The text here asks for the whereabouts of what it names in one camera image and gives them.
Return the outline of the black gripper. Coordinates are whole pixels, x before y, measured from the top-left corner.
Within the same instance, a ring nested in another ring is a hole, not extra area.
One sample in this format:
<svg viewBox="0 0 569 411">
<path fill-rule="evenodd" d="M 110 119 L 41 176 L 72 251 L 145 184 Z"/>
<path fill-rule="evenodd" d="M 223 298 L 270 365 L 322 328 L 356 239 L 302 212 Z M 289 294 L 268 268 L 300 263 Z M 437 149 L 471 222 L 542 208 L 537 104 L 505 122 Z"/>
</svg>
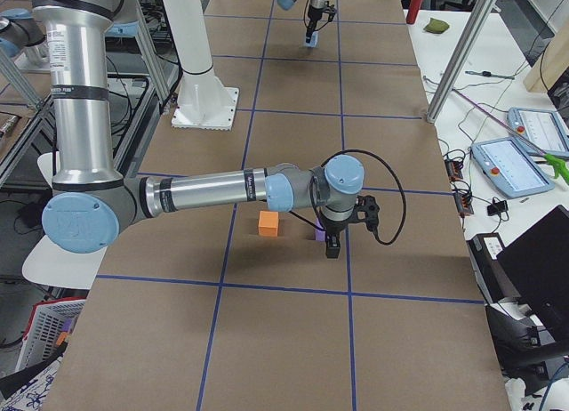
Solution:
<svg viewBox="0 0 569 411">
<path fill-rule="evenodd" d="M 305 35 L 306 41 L 312 40 L 312 37 L 316 30 L 316 24 L 322 19 L 323 10 L 324 10 L 323 8 L 316 8 L 312 5 L 309 6 L 308 9 L 309 22 L 308 25 L 306 26 L 306 35 Z"/>
<path fill-rule="evenodd" d="M 321 214 L 321 225 L 325 230 L 325 256 L 338 258 L 341 251 L 339 235 L 348 227 L 349 219 L 335 221 Z"/>
</svg>

